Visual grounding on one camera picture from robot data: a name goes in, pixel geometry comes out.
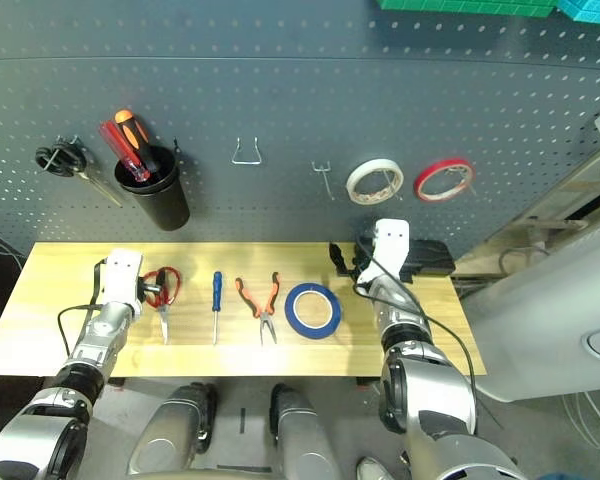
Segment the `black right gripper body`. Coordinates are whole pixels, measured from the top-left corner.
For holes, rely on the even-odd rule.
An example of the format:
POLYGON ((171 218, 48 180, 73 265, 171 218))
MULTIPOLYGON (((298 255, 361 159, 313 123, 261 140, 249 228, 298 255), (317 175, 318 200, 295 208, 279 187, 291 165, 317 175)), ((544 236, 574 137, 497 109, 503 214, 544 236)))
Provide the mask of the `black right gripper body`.
POLYGON ((354 245, 354 277, 357 281, 373 281, 378 277, 378 269, 372 260, 374 252, 373 240, 370 236, 360 234, 354 245))

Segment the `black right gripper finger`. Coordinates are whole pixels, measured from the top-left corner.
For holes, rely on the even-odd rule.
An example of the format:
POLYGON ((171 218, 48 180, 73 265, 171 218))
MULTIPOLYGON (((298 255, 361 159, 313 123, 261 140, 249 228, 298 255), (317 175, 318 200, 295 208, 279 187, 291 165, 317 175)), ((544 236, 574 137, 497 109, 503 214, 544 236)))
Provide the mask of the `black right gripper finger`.
POLYGON ((353 274, 353 271, 347 267, 341 248, 336 243, 329 243, 328 253, 338 276, 351 276, 353 274))

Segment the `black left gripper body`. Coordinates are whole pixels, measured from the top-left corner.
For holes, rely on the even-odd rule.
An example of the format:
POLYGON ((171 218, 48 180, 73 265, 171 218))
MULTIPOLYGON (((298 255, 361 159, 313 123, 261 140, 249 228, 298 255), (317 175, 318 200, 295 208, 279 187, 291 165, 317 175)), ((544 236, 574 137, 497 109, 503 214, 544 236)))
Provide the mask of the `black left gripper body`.
POLYGON ((141 302, 159 303, 162 290, 163 279, 158 272, 148 272, 138 278, 138 298, 141 302))

